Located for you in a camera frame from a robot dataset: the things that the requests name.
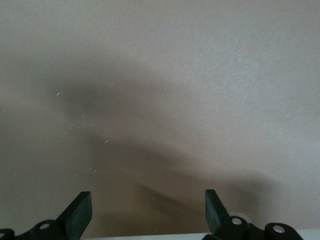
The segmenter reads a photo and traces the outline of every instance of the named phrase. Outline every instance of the beige surface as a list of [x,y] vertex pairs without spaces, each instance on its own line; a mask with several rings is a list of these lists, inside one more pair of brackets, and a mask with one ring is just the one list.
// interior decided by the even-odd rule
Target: beige surface
[[320,2],[1,1],[0,226],[206,232],[204,191],[320,228]]

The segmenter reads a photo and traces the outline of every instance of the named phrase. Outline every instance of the black bracket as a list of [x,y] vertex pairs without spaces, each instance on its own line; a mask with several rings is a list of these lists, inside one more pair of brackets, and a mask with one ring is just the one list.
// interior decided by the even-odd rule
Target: black bracket
[[303,240],[283,223],[269,223],[261,230],[241,217],[230,216],[213,189],[205,191],[205,217],[211,234],[203,240]]
[[91,218],[91,193],[82,191],[56,220],[39,222],[18,236],[12,229],[0,229],[0,240],[79,240]]

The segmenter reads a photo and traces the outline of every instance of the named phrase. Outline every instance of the screw hole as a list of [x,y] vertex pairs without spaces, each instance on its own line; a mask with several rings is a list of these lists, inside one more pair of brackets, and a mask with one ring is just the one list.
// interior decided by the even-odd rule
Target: screw hole
[[42,225],[39,227],[39,229],[40,229],[40,230],[43,230],[43,229],[48,228],[49,226],[50,226],[49,223],[44,223],[44,224],[42,224]]
[[232,223],[234,224],[234,225],[241,225],[242,224],[242,221],[239,219],[239,218],[233,218],[232,219]]
[[274,225],[272,228],[278,234],[283,234],[285,232],[285,229],[282,226],[279,226],[279,225]]

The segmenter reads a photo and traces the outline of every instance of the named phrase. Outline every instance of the gray surface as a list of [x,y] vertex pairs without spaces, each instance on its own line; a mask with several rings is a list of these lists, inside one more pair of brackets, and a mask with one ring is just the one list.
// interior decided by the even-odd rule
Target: gray surface
[[204,192],[320,228],[320,1],[1,1],[0,226],[207,232]]

